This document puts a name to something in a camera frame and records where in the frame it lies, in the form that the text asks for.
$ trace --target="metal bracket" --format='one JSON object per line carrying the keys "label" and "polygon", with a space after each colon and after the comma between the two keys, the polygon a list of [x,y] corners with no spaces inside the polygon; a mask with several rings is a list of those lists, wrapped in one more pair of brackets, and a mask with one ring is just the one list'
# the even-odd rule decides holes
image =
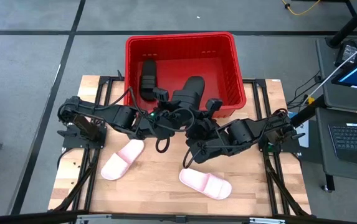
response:
{"label": "metal bracket", "polygon": [[261,88],[266,88],[266,87],[267,87],[267,84],[266,84],[266,82],[265,82],[265,79],[256,78],[254,81],[255,81],[256,84],[258,84]]}
{"label": "metal bracket", "polygon": [[68,125],[67,130],[64,132],[58,132],[64,134],[64,143],[63,147],[66,149],[73,149],[73,148],[90,148],[90,149],[102,149],[105,145],[106,139],[106,126],[99,126],[100,131],[100,140],[97,142],[91,142],[86,139],[80,137],[80,130],[76,125]]}
{"label": "metal bracket", "polygon": [[250,217],[249,223],[256,224],[285,224],[285,220],[276,220],[272,218],[252,218]]}

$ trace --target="white cable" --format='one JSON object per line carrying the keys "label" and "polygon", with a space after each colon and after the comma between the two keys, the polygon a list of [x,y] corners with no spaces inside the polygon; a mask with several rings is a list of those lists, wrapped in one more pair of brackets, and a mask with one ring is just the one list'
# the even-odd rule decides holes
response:
{"label": "white cable", "polygon": [[329,79],[330,77],[332,77],[333,74],[335,74],[339,68],[341,68],[347,61],[349,61],[350,59],[352,59],[355,55],[357,54],[357,51],[355,53],[352,54],[352,56],[348,57],[348,59],[346,59],[341,65],[339,65],[339,67],[337,67],[335,69],[335,71],[333,71],[305,100],[304,102],[302,103],[302,105],[300,106],[303,106],[305,104],[305,102],[307,102],[307,100],[323,85],[325,84]]}

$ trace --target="metal pole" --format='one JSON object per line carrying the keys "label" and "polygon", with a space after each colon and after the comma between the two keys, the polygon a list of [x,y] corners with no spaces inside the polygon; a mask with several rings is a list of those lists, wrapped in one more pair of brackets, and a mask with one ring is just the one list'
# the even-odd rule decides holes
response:
{"label": "metal pole", "polygon": [[[257,91],[257,83],[255,81],[252,82],[252,89],[253,89],[257,119],[262,119],[259,92]],[[262,154],[263,154],[264,161],[266,161],[266,159],[269,158],[268,152],[264,150]],[[265,167],[265,175],[266,175],[265,178],[267,179],[268,193],[270,197],[271,213],[274,216],[278,214],[277,199],[275,198],[275,191],[274,191],[274,183],[271,176],[268,175],[268,171],[267,171],[268,167],[266,163],[264,163],[264,167]]]}
{"label": "metal pole", "polygon": [[341,30],[337,32],[334,37],[332,37],[331,39],[327,39],[326,44],[328,44],[329,47],[333,48],[339,46],[341,41],[343,41],[356,27],[357,14],[353,18],[351,18],[351,20],[348,21],[348,23],[343,28],[341,28]]}
{"label": "metal pole", "polygon": [[326,108],[325,99],[323,94],[319,96],[312,104],[307,105],[304,109],[302,109],[298,114],[292,117],[291,123],[297,128],[305,121],[315,116],[315,109],[317,108]]}
{"label": "metal pole", "polygon": [[[271,107],[270,107],[270,100],[268,98],[267,84],[264,79],[256,79],[255,82],[261,86],[261,90],[263,93],[263,99],[264,99],[265,114],[267,115],[267,117],[269,117],[269,116],[271,116]],[[285,182],[283,180],[283,172],[282,172],[282,166],[280,164],[279,153],[274,152],[273,154],[274,154],[274,162],[275,162],[275,167],[277,169],[278,177],[279,177],[280,181],[282,181],[282,183],[285,184]],[[282,200],[283,213],[285,215],[290,215],[288,202],[287,202],[286,198],[283,196],[282,192],[280,193],[280,197]]]}

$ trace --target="yellow cable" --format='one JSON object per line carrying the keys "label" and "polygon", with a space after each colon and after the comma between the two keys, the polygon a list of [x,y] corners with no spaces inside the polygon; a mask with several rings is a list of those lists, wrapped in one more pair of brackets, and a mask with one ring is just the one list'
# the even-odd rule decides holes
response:
{"label": "yellow cable", "polygon": [[320,1],[321,1],[321,0],[318,0],[316,3],[314,3],[313,6],[311,6],[309,9],[307,9],[306,11],[304,11],[304,12],[302,12],[302,13],[295,13],[295,12],[293,12],[293,11],[291,10],[290,6],[288,6],[288,9],[289,9],[289,11],[290,11],[293,15],[295,15],[295,16],[301,16],[301,15],[303,15],[304,13],[310,11],[310,10],[311,10],[314,6],[316,6]]}

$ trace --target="black metal frame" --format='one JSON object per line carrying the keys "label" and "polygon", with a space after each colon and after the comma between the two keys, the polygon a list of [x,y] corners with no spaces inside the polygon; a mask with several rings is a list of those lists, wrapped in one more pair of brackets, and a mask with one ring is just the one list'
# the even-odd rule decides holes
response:
{"label": "black metal frame", "polygon": [[[98,105],[100,101],[100,96],[102,93],[102,88],[104,84],[107,84],[107,95],[105,97],[105,103],[104,105],[107,105],[110,100],[110,93],[112,90],[112,84],[113,81],[123,81],[124,77],[122,77],[121,73],[118,71],[118,76],[117,77],[100,77],[99,83],[98,83],[98,89],[97,89],[97,95],[95,97],[95,103]],[[264,79],[242,79],[242,82],[244,84],[251,84],[252,85],[252,90],[253,90],[253,95],[254,95],[254,100],[255,100],[255,110],[257,114],[257,119],[262,119],[262,112],[261,112],[261,106],[260,106],[260,98],[259,98],[259,92],[258,92],[258,86],[261,87],[262,94],[263,94],[263,99],[264,99],[264,106],[265,106],[265,112],[267,116],[271,115],[271,109],[270,109],[270,103],[269,103],[269,97],[268,97],[268,92],[267,92],[267,85]],[[293,197],[290,195],[289,191],[285,188],[284,180],[283,180],[283,173],[282,173],[282,166],[280,163],[280,158],[279,158],[279,153],[273,152],[273,157],[274,157],[274,162],[275,162],[275,168],[277,173],[275,173],[275,169],[272,167],[272,164],[269,160],[269,152],[266,149],[260,149],[263,154],[263,160],[264,160],[264,167],[265,167],[265,174],[267,178],[267,185],[268,185],[268,191],[269,191],[269,199],[270,199],[270,206],[271,206],[271,212],[272,215],[278,215],[278,208],[277,208],[277,200],[275,198],[275,190],[274,190],[274,181],[279,187],[281,191],[281,198],[282,198],[282,206],[283,206],[283,213],[284,215],[290,215],[290,210],[288,206],[288,198],[291,201],[291,205],[293,205],[293,210],[295,211],[296,215],[308,215],[306,214],[300,206],[295,202]],[[85,149],[83,153],[83,159],[82,159],[82,165],[80,167],[80,174],[78,179],[82,178],[86,166],[87,166],[87,161],[88,161],[88,156],[89,156],[89,149]],[[92,190],[93,190],[93,185],[94,185],[94,180],[95,180],[95,173],[97,171],[97,166],[93,168],[93,171],[90,176],[90,182],[88,183],[88,189],[86,193],[86,199],[85,199],[85,206],[84,210],[89,211],[90,208],[90,203],[91,203],[91,198],[92,198]],[[73,207],[72,210],[77,210],[79,206],[79,200],[80,200],[80,192],[81,189],[79,190],[79,194],[75,197],[74,202],[73,202]],[[143,217],[145,219],[148,219],[149,215],[140,215],[140,217]],[[152,217],[162,217],[159,215],[151,215]],[[188,220],[188,217],[186,215],[181,215],[177,216],[175,215],[175,221],[180,222],[183,220]]]}
{"label": "black metal frame", "polygon": [[301,217],[293,215],[276,215],[270,218],[266,217],[227,217],[227,216],[202,216],[202,215],[147,215],[141,214],[91,214],[84,210],[66,211],[57,213],[33,213],[23,215],[0,216],[0,224],[32,224],[32,223],[66,223],[75,220],[88,222],[92,218],[109,218],[121,220],[158,220],[171,221],[176,223],[186,222],[226,222],[229,219],[232,222],[245,223],[288,223],[288,224],[357,224],[355,222],[345,222],[336,220],[327,220],[315,217]]}

